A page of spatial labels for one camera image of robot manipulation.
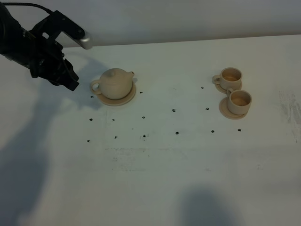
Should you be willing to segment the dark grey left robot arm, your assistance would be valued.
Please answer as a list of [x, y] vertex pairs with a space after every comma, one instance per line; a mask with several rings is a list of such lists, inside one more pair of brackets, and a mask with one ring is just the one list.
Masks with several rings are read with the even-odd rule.
[[55, 86], [63, 85], [74, 91], [78, 76], [72, 64], [65, 59], [63, 47], [56, 41], [65, 33], [74, 41], [81, 40], [83, 29], [59, 11], [49, 15], [30, 31], [15, 20], [5, 3], [0, 5], [0, 53], [30, 70], [33, 78], [43, 78]]

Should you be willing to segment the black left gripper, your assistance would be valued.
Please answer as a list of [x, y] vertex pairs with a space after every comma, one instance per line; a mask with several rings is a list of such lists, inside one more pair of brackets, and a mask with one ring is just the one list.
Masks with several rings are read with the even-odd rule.
[[72, 64], [64, 59], [63, 46], [56, 41], [63, 31], [59, 16], [47, 16], [30, 31], [18, 25], [16, 61], [30, 69], [33, 78], [43, 78], [55, 86], [74, 91], [79, 77]]

